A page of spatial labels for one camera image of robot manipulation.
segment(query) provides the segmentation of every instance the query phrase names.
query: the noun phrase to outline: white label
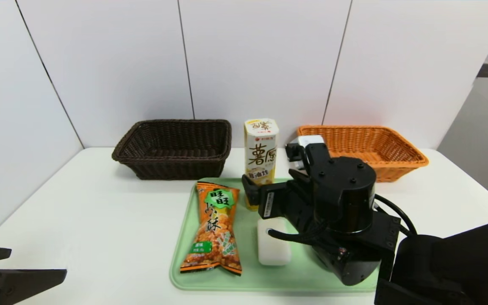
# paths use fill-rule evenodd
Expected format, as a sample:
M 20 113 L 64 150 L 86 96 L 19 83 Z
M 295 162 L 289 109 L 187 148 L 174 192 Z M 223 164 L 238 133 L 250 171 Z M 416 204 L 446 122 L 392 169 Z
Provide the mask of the white label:
M 272 202 L 274 200 L 275 200 L 275 193 L 272 191 L 267 194 L 267 205 L 265 206 L 265 212 L 263 213 L 263 217 L 271 216 Z

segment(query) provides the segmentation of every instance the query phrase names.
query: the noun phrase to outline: white soap bar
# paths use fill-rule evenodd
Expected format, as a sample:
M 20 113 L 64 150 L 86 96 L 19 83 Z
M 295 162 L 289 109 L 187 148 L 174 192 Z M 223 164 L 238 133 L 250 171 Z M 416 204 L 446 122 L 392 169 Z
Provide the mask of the white soap bar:
M 257 221 L 257 244 L 259 248 L 259 262 L 268 266 L 283 266 L 291 261 L 291 245 L 288 241 L 281 241 L 267 233 L 269 228 L 287 233 L 285 219 L 270 218 Z

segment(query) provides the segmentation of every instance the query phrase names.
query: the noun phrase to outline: green label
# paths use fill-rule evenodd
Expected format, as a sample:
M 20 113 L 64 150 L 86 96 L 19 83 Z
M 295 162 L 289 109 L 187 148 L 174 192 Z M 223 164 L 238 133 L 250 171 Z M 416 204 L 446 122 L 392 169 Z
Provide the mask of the green label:
M 211 241 L 199 241 L 191 246 L 189 253 L 210 253 L 212 251 Z
M 233 200 L 233 193 L 225 189 L 209 191 L 205 202 L 217 208 L 232 207 L 235 204 L 235 201 Z

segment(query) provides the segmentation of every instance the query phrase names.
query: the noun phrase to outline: plastic tray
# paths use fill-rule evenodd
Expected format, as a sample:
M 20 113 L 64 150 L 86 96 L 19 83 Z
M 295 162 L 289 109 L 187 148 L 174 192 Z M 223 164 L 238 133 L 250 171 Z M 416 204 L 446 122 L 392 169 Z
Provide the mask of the plastic tray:
M 242 276 L 223 268 L 180 274 L 180 264 L 188 253 L 199 226 L 197 191 L 194 188 L 186 209 L 180 236 L 172 257 L 170 279 L 182 290 L 213 291 L 291 291 L 291 292 L 368 292 L 376 289 L 378 270 L 355 286 L 345 286 L 317 258 L 310 246 L 291 243 L 292 259 L 285 266 L 263 266 L 258 261 L 257 220 L 259 214 L 246 209 L 244 190 L 240 178 L 205 178 L 201 181 L 240 189 L 236 218 L 233 224 L 242 263 Z M 297 233 L 286 223 L 288 233 Z

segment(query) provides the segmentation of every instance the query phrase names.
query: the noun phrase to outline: orange snack bag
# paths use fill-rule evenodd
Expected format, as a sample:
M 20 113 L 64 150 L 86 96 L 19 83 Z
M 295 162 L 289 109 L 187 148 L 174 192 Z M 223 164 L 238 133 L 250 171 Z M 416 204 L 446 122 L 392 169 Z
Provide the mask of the orange snack bag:
M 191 249 L 180 265 L 180 273 L 211 270 L 222 266 L 233 274 L 242 274 L 236 249 L 233 220 L 240 189 L 197 182 L 201 226 Z

